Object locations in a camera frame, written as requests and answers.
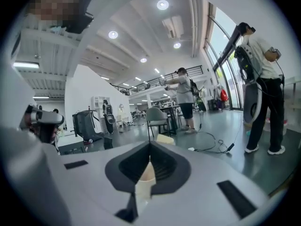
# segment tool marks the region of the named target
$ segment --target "recessed light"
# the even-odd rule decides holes
[[[31,68],[31,69],[38,69],[38,63],[29,63],[29,62],[14,62],[14,67],[23,67],[23,68]]]
[[[49,99],[49,96],[34,96],[34,99]]]
[[[116,31],[109,32],[109,38],[110,39],[116,39],[118,37],[118,33]]]
[[[180,43],[175,43],[175,44],[174,44],[174,48],[179,48],[180,46],[181,46]]]
[[[168,3],[168,1],[166,1],[166,0],[160,0],[160,1],[157,3],[157,8],[158,8],[159,10],[166,10],[166,9],[168,9],[168,7],[169,7],[169,3]]]

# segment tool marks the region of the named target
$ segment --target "white t-shirt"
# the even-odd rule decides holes
[[[179,76],[179,85],[177,90],[178,104],[194,103],[193,94],[190,87],[190,79],[187,75]]]
[[[255,36],[254,34],[245,35],[243,44],[247,44],[251,47],[253,55],[262,65],[263,79],[278,79],[279,75],[276,73],[274,67],[277,66],[275,62],[269,62],[264,54],[272,47],[264,39]]]

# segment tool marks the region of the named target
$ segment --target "sneaker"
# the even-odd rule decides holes
[[[252,152],[256,152],[259,149],[259,146],[257,145],[255,149],[253,150],[249,150],[248,148],[245,149],[246,153],[252,153]]]
[[[190,129],[189,126],[182,126],[182,127],[181,127],[181,130],[189,130],[189,129]]]
[[[284,152],[285,152],[285,147],[284,146],[281,146],[281,149],[278,152],[271,152],[270,150],[268,150],[268,154],[270,154],[270,155],[280,155]]]
[[[194,133],[197,133],[195,129],[189,129],[185,132],[185,134],[194,134]]]

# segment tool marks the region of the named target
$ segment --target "gray floor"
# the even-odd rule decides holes
[[[269,133],[263,132],[259,141],[260,149],[253,154],[244,154],[245,146],[248,142],[246,132],[250,128],[245,127],[242,121],[242,112],[236,111],[219,111],[215,113],[206,112],[201,115],[202,129],[201,132],[194,135],[185,135],[179,131],[174,138],[177,146],[183,148],[194,147],[196,149],[206,149],[214,145],[214,139],[211,133],[218,140],[223,140],[226,146],[235,143],[230,153],[210,155],[220,158],[230,164],[234,169],[246,175],[260,186],[266,193],[276,190],[293,172],[300,159],[300,150],[298,145],[301,140],[301,134],[287,130],[282,145],[285,146],[286,152],[283,155],[270,156],[267,154],[269,148]],[[194,114],[196,128],[199,126],[199,115]],[[145,119],[135,121],[135,126],[129,126],[120,129],[123,133],[114,131],[109,135],[113,139],[113,146],[122,146],[137,141],[148,140],[147,125]],[[155,137],[158,134],[157,128],[153,128]],[[103,149],[103,140],[94,142],[88,146],[87,152],[99,151]]]

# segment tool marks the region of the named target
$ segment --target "red bag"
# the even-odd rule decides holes
[[[222,91],[221,91],[221,101],[222,102],[225,102],[225,101],[227,101],[229,98],[228,98],[228,96],[227,96],[227,93],[225,92],[225,90],[224,89],[222,89]]]

